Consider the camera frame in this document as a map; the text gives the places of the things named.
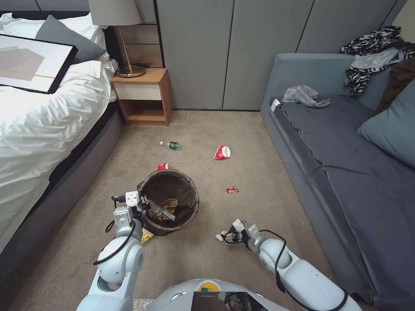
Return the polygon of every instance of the lamp shade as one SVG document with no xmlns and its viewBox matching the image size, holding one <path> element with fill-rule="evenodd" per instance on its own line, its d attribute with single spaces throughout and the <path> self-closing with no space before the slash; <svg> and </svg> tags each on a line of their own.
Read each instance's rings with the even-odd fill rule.
<svg viewBox="0 0 415 311">
<path fill-rule="evenodd" d="M 88 0 L 94 25 L 124 26 L 141 23 L 134 0 Z"/>
</svg>

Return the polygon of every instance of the sofa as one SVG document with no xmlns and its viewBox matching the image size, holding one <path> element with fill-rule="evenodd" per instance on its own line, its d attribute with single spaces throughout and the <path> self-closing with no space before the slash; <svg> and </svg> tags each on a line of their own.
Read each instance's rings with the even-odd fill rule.
<svg viewBox="0 0 415 311">
<path fill-rule="evenodd" d="M 261 116 L 340 287 L 380 310 L 415 310 L 415 170 L 357 133 L 374 116 L 389 70 L 351 98 L 344 81 L 353 61 L 277 55 Z M 272 106 L 300 84 L 331 104 Z"/>
</svg>

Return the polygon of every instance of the nightstand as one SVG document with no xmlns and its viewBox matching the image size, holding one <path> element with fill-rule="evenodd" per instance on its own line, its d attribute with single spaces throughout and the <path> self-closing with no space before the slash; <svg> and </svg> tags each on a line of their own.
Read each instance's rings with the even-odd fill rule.
<svg viewBox="0 0 415 311">
<path fill-rule="evenodd" d="M 122 114 L 128 125 L 169 125 L 172 114 L 166 68 L 146 68 L 135 78 L 112 78 Z"/>
</svg>

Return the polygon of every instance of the gray pillow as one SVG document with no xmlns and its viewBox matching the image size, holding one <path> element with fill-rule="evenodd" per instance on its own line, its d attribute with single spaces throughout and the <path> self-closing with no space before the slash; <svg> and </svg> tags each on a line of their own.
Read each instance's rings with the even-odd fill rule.
<svg viewBox="0 0 415 311">
<path fill-rule="evenodd" d="M 75 55 L 73 63 L 96 60 L 105 52 L 102 47 L 67 28 L 52 15 L 49 15 L 43 23 L 35 39 L 75 45 L 78 48 L 78 53 Z"/>
<path fill-rule="evenodd" d="M 391 106 L 358 128 L 359 135 L 415 168 L 415 80 Z"/>
</svg>

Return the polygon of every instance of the crushed paper cup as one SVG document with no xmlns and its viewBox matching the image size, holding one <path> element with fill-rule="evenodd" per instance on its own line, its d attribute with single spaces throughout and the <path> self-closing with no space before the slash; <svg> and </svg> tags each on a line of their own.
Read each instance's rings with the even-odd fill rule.
<svg viewBox="0 0 415 311">
<path fill-rule="evenodd" d="M 223 160 L 230 157 L 230 149 L 224 145 L 220 145 L 219 148 L 216 150 L 214 159 L 216 160 Z"/>
<path fill-rule="evenodd" d="M 160 163 L 159 165 L 157 165 L 156 171 L 159 171 L 161 169 L 169 169 L 168 164 L 163 162 L 163 163 Z"/>
<path fill-rule="evenodd" d="M 218 233 L 217 235 L 215 235 L 215 238 L 217 238 L 219 241 L 223 241 L 223 237 L 221 235 L 225 235 L 227 234 L 226 231 L 222 231 L 221 233 Z"/>
</svg>

